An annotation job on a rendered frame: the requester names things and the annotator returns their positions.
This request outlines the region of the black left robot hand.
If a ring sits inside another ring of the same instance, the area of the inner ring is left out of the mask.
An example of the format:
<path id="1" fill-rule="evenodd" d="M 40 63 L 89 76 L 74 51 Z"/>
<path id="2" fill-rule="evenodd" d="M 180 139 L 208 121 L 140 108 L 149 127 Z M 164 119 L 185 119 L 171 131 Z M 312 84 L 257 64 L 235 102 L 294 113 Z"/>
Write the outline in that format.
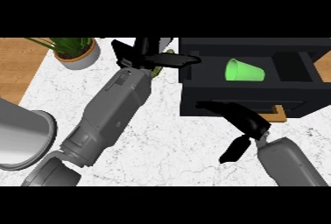
<path id="1" fill-rule="evenodd" d="M 155 67 L 183 68 L 202 62 L 196 56 L 161 52 L 159 38 L 136 38 L 134 45 L 127 45 L 114 39 L 111 46 L 121 68 L 149 70 Z"/>

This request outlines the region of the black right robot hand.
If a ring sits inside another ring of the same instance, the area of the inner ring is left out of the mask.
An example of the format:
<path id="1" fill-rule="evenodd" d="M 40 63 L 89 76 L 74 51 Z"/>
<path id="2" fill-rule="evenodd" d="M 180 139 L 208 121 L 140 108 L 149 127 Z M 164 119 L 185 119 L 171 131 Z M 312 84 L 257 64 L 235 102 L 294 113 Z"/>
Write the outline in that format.
<path id="1" fill-rule="evenodd" d="M 233 102 L 198 101 L 195 107 L 220 115 L 242 132 L 242 135 L 232 140 L 227 150 L 219 158 L 222 164 L 236 162 L 251 145 L 250 139 L 260 140 L 272 124 L 254 111 Z"/>

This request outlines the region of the black drawer front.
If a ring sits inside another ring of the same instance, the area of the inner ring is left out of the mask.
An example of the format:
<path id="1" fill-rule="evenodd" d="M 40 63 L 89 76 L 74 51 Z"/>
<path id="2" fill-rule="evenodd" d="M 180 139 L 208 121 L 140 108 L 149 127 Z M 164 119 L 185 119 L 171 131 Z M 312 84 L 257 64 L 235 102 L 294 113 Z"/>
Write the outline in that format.
<path id="1" fill-rule="evenodd" d="M 195 102 L 235 102 L 260 114 L 270 114 L 272 107 L 281 105 L 288 118 L 301 118 L 328 105 L 322 96 L 319 90 L 309 89 L 185 87 L 180 115 L 214 116 L 211 112 L 198 111 Z"/>

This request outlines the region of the green cup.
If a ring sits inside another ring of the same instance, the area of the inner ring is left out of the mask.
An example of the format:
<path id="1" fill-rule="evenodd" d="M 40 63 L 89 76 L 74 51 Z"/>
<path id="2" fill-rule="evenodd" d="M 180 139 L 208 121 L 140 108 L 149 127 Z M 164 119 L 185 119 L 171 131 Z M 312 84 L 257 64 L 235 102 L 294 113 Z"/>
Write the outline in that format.
<path id="1" fill-rule="evenodd" d="M 227 81 L 263 81 L 264 70 L 238 59 L 229 59 L 225 66 L 225 79 Z"/>

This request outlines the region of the black open drawer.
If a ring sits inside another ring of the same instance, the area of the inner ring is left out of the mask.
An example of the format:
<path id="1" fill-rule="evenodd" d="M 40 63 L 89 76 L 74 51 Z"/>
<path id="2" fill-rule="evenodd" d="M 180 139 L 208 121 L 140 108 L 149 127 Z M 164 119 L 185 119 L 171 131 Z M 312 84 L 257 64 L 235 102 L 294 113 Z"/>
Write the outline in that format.
<path id="1" fill-rule="evenodd" d="M 191 88 L 279 88 L 319 90 L 331 105 L 331 83 L 324 82 L 315 62 L 331 52 L 331 38 L 180 38 L 182 54 L 201 58 L 201 63 L 179 70 L 182 89 Z M 229 59 L 260 67 L 259 82 L 227 81 Z"/>

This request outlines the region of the yellow-green vegetable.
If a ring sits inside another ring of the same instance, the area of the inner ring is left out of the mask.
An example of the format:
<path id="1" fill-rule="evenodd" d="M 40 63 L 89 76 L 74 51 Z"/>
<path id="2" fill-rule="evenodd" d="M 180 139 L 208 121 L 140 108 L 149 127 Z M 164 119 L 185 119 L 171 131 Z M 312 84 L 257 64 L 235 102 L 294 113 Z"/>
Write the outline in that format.
<path id="1" fill-rule="evenodd" d="M 168 49 L 165 53 L 174 53 L 173 49 Z M 152 70 L 152 79 L 159 75 L 162 66 L 155 66 Z"/>

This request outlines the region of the potted green plant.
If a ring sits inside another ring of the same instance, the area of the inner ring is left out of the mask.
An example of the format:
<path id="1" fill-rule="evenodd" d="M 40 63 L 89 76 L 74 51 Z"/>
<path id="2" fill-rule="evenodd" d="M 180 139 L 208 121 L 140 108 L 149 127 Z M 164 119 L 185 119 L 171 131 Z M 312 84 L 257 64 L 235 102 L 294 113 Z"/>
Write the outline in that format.
<path id="1" fill-rule="evenodd" d="M 53 51 L 56 60 L 69 70 L 89 68 L 99 59 L 100 48 L 94 38 L 27 38 Z"/>

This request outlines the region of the steel pot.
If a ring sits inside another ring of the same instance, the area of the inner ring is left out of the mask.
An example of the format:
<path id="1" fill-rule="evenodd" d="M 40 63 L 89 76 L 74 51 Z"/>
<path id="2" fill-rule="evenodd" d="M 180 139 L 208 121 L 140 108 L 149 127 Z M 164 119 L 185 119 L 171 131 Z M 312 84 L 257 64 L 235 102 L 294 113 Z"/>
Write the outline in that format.
<path id="1" fill-rule="evenodd" d="M 21 171 L 47 154 L 58 135 L 55 117 L 0 99 L 0 170 Z"/>

